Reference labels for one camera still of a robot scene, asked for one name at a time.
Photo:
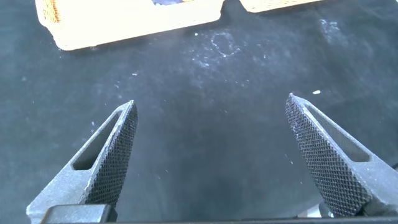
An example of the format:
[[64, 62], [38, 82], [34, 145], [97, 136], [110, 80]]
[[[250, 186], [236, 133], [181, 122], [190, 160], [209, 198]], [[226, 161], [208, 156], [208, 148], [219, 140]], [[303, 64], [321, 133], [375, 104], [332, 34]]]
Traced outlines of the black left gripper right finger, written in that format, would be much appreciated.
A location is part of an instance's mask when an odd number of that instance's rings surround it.
[[304, 98], [290, 93], [285, 115], [315, 186], [334, 216], [397, 215], [395, 169]]

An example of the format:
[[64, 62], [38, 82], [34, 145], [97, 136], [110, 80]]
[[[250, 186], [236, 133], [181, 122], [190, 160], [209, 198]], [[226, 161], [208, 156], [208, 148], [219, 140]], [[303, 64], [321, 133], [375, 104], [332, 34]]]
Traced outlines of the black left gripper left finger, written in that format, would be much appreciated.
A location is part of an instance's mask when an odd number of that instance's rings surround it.
[[61, 171], [27, 206], [32, 223], [56, 205], [116, 206], [124, 185], [137, 127], [133, 100], [117, 107]]

